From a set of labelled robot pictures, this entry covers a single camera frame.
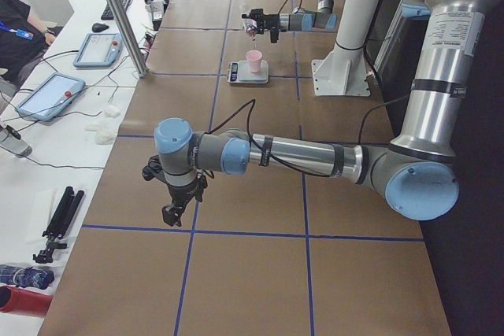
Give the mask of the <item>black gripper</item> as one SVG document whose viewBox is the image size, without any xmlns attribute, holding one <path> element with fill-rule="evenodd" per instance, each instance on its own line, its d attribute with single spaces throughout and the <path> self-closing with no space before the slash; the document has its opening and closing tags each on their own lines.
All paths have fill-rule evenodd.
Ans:
<svg viewBox="0 0 504 336">
<path fill-rule="evenodd" d="M 197 202 L 202 202 L 203 178 L 196 178 L 186 186 L 169 184 L 168 189 L 172 202 L 161 208 L 163 221 L 170 227 L 181 227 L 181 216 L 191 200 L 194 198 Z"/>
<path fill-rule="evenodd" d="M 264 14 L 261 13 L 258 16 L 258 33 L 264 33 L 265 31 L 279 31 L 280 28 L 280 15 L 275 14 Z"/>
</svg>

